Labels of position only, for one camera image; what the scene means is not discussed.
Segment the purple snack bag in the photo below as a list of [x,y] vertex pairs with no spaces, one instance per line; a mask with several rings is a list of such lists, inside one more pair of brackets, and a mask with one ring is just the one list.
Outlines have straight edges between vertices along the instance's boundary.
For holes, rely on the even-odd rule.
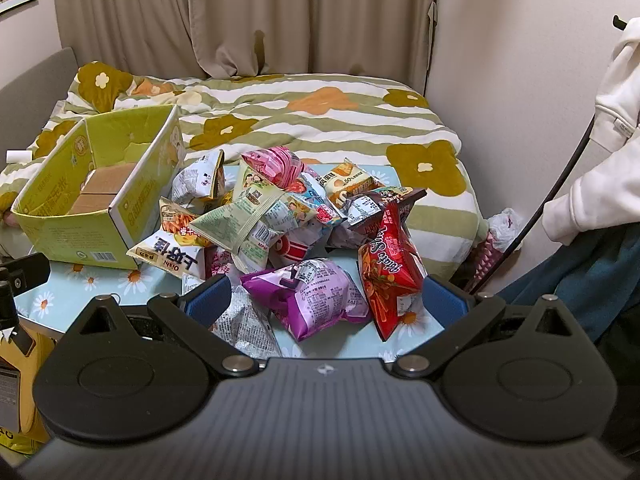
[[352,277],[326,258],[245,274],[241,284],[298,342],[341,321],[371,321],[367,300]]

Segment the green striped floral duvet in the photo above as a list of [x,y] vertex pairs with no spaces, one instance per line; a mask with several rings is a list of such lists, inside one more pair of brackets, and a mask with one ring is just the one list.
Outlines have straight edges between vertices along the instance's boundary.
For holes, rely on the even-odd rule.
[[29,145],[32,160],[3,166],[3,210],[81,118],[169,104],[178,108],[188,159],[223,148],[227,162],[237,162],[252,148],[284,145],[304,162],[393,167],[401,184],[425,188],[407,224],[425,269],[441,278],[487,235],[461,140],[400,82],[334,74],[160,79],[93,61],[64,88],[61,109]]

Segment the shrimp flake snack bag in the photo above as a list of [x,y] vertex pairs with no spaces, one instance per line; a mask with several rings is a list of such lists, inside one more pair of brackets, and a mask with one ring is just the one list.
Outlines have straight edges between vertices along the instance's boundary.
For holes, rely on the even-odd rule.
[[345,220],[344,214],[326,197],[318,174],[312,170],[301,172],[288,192],[309,205],[312,217],[284,234],[270,249],[269,261],[274,268],[304,260],[315,244],[323,245],[332,230]]

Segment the silver grey snack bag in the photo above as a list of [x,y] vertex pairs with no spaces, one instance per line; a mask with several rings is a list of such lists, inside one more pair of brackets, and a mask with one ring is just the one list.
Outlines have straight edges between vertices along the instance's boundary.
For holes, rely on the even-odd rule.
[[268,316],[242,285],[232,288],[229,307],[209,330],[250,358],[268,360],[282,356]]

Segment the light blue daisy tablecloth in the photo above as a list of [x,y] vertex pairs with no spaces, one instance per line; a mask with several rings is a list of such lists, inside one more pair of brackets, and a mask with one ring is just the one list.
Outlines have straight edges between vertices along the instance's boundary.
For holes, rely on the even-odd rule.
[[[233,266],[230,256],[218,248],[205,249],[205,271],[206,276],[227,274],[231,289],[241,285],[239,271]],[[176,278],[146,263],[134,270],[117,270],[55,262],[51,266],[50,278],[19,296],[16,307],[17,312],[33,322],[38,330],[63,333],[96,295],[112,294],[120,304],[133,306],[144,304],[160,292],[185,294],[201,282],[191,275]],[[380,358],[392,362],[442,331],[442,326],[427,312],[420,298],[414,300],[393,335],[386,341],[378,336],[373,323],[341,321],[298,342],[272,313],[261,308],[268,316],[282,356],[289,359]]]

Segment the cream orange cake packet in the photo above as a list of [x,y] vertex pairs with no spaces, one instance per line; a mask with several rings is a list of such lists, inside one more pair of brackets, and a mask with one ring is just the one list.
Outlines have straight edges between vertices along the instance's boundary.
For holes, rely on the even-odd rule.
[[350,198],[383,186],[381,181],[348,158],[324,174],[320,184],[326,191],[326,197],[338,209],[343,209]]

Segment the beige curtain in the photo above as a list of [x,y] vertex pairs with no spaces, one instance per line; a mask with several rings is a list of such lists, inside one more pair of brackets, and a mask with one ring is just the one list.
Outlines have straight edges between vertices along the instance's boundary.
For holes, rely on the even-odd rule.
[[423,90],[436,0],[54,0],[81,63],[136,75],[375,76]]

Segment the pale green snack bag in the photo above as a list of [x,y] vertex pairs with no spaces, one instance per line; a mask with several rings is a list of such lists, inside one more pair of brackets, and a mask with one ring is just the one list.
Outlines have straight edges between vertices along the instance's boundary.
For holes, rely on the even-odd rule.
[[241,273],[265,270],[270,247],[283,234],[266,219],[266,213],[283,194],[247,162],[240,162],[231,202],[201,214],[189,228],[228,250]]

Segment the green cardboard box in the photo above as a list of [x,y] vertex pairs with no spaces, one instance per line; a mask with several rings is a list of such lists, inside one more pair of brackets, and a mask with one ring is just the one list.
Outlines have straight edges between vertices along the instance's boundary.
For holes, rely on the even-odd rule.
[[137,269],[186,149],[175,105],[81,119],[17,195],[12,214],[49,260]]

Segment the pink striped snack bag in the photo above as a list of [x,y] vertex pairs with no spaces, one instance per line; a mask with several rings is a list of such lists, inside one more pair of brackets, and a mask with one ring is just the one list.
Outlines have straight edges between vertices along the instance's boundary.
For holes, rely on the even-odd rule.
[[286,146],[251,150],[242,159],[278,188],[288,188],[306,170],[305,163]]

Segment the blue jeans leg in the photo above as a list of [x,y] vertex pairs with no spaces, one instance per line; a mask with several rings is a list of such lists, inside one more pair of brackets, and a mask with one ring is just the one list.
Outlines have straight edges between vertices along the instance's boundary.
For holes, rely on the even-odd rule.
[[639,231],[621,226],[579,234],[498,292],[508,304],[530,306],[541,296],[563,301],[591,340],[639,301]]

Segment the white plastic bag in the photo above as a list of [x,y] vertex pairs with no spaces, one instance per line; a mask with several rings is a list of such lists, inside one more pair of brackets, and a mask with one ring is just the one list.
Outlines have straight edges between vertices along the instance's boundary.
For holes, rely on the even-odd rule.
[[505,252],[526,225],[525,219],[512,208],[494,214],[487,223],[492,247],[498,252]]

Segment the white orange chip bag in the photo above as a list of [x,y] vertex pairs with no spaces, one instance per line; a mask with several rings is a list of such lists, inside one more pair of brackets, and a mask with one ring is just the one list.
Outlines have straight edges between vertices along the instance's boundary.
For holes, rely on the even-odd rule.
[[212,243],[193,231],[190,223],[198,218],[165,197],[160,198],[160,227],[127,250],[127,255],[149,263],[176,278],[185,275],[205,278],[205,249]]

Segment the white orange snack bag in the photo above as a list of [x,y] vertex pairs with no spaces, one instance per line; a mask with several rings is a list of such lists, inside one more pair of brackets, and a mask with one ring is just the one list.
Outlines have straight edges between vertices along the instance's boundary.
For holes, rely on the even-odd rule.
[[169,198],[176,204],[216,200],[224,194],[224,151],[213,148],[181,169],[172,180]]

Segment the red spicy snack bag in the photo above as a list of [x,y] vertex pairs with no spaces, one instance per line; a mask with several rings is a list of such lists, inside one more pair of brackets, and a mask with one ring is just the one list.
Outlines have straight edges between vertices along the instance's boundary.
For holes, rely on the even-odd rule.
[[358,270],[378,336],[386,341],[412,307],[424,280],[398,203],[386,207],[375,237],[358,249]]

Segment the grey bed headboard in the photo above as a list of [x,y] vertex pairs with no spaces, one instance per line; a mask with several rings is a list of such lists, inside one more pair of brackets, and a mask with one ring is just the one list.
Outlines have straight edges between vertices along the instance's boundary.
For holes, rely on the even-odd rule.
[[78,70],[74,50],[63,48],[1,89],[1,163],[8,151],[23,151],[64,100]]

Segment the brown chocolate snack bag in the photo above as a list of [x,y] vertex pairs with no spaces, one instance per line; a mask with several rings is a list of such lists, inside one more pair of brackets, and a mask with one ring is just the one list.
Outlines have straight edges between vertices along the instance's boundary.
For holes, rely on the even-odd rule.
[[364,192],[349,202],[348,228],[363,236],[374,235],[389,204],[397,205],[399,219],[405,222],[414,204],[425,196],[425,188],[410,186],[383,186]]

